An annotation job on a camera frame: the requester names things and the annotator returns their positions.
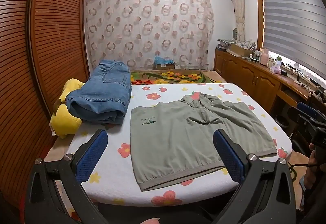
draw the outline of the sheer curtain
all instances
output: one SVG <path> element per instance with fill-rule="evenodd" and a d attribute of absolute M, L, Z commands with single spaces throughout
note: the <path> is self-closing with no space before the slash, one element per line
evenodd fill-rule
<path fill-rule="evenodd" d="M 237 22 L 237 33 L 238 33 L 238 40 L 242 41 L 246 39 L 246 32 L 245 32 L 245 0 L 233 0 L 234 10 L 235 10 L 235 19 Z"/>
<path fill-rule="evenodd" d="M 159 55 L 207 69 L 214 14 L 210 0 L 85 0 L 85 28 L 93 68 L 114 59 L 151 69 Z"/>

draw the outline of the roller blind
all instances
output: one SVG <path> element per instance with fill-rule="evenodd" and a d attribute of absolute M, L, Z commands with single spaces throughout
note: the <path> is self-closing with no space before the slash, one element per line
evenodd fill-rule
<path fill-rule="evenodd" d="M 263 0 L 263 4 L 263 46 L 326 79 L 326 8 L 322 0 Z"/>

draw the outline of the finger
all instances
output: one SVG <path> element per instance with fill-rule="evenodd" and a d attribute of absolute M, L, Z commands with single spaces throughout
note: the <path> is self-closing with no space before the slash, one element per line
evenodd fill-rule
<path fill-rule="evenodd" d="M 313 150 L 310 154 L 309 160 L 310 159 L 316 159 L 316 150 Z"/>
<path fill-rule="evenodd" d="M 159 217 L 142 222 L 141 224 L 159 224 Z"/>
<path fill-rule="evenodd" d="M 310 168 L 307 168 L 307 172 L 304 175 L 304 186 L 311 189 L 316 181 L 316 175 L 312 172 Z"/>
<path fill-rule="evenodd" d="M 308 164 L 309 165 L 314 165 L 314 164 L 317 164 L 317 160 L 315 158 L 310 158 L 309 161 L 308 161 Z M 312 170 L 313 173 L 316 173 L 317 172 L 317 166 L 314 166 L 314 167 L 309 167 L 310 170 Z"/>

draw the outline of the metal screw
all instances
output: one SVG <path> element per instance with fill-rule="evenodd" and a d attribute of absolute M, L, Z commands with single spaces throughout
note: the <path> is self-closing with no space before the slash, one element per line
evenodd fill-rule
<path fill-rule="evenodd" d="M 71 160 L 72 159 L 72 154 L 66 154 L 63 158 L 65 160 Z"/>
<path fill-rule="evenodd" d="M 281 164 L 286 164 L 286 160 L 284 158 L 279 159 Z"/>
<path fill-rule="evenodd" d="M 257 156 L 255 154 L 248 155 L 249 160 L 257 160 Z"/>
<path fill-rule="evenodd" d="M 42 162 L 42 159 L 41 158 L 37 158 L 36 160 L 35 160 L 35 164 L 40 164 Z"/>

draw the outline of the white bedsheet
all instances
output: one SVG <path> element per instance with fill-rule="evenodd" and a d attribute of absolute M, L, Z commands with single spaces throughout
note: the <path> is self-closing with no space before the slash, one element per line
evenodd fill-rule
<path fill-rule="evenodd" d="M 133 206 L 186 204 L 224 194 L 237 185 L 231 180 L 225 168 L 195 178 L 193 181 L 157 190 L 141 192 L 136 183 L 128 151 L 131 110 L 137 106 L 152 107 L 158 102 L 168 103 L 180 100 L 184 95 L 193 92 L 218 96 L 223 101 L 233 103 L 245 102 L 263 123 L 276 144 L 278 155 L 264 158 L 265 160 L 276 161 L 279 156 L 285 157 L 286 154 L 291 153 L 292 144 L 284 131 L 259 104 L 234 84 L 132 86 L 132 98 L 123 125 L 107 129 L 108 146 L 88 182 L 82 183 L 83 188 L 92 200 L 107 204 Z M 74 153 L 99 128 L 105 129 L 102 125 L 82 123 L 67 153 Z"/>

